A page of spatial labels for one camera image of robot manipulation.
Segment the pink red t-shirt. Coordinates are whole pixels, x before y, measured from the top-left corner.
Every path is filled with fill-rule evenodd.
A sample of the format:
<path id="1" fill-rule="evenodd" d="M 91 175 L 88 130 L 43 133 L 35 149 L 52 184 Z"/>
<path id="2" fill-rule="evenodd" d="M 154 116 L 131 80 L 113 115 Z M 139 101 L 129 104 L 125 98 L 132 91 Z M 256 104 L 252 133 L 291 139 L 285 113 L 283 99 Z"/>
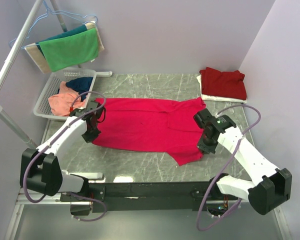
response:
<path id="1" fill-rule="evenodd" d="M 203 156 L 197 143 L 203 133 L 194 115 L 205 109 L 200 98 L 184 101 L 152 98 L 109 98 L 105 120 L 93 140 L 100 147 L 167 153 L 182 166 Z"/>

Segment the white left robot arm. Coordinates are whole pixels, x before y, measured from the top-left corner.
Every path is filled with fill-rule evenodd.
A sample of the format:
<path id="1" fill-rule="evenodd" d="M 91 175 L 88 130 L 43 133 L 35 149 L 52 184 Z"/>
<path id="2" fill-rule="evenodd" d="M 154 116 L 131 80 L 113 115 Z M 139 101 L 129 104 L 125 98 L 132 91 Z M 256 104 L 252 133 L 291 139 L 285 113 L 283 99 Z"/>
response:
<path id="1" fill-rule="evenodd" d="M 44 197 L 72 193 L 78 201 L 89 197 L 89 180 L 61 170 L 59 161 L 77 138 L 91 143 L 98 137 L 98 124 L 105 120 L 105 112 L 105 105 L 96 101 L 91 101 L 86 108 L 76 108 L 52 137 L 36 149 L 27 148 L 22 153 L 20 186 L 30 202 L 36 200 L 30 197 L 29 191 Z"/>

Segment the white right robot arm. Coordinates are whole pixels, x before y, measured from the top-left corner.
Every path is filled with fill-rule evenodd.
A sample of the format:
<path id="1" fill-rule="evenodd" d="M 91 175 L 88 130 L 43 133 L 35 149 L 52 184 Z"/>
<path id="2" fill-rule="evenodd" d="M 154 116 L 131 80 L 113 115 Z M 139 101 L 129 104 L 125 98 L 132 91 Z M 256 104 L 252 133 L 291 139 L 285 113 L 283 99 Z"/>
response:
<path id="1" fill-rule="evenodd" d="M 193 118 L 203 130 L 197 148 L 203 154 L 214 154 L 217 145 L 222 145 L 230 152 L 230 159 L 236 159 L 250 177 L 247 181 L 219 172 L 210 182 L 203 202 L 209 194 L 216 200 L 231 195 L 248 201 L 257 213 L 266 215 L 290 199 L 291 172 L 267 160 L 229 116 L 215 117 L 208 109 L 203 109 Z"/>

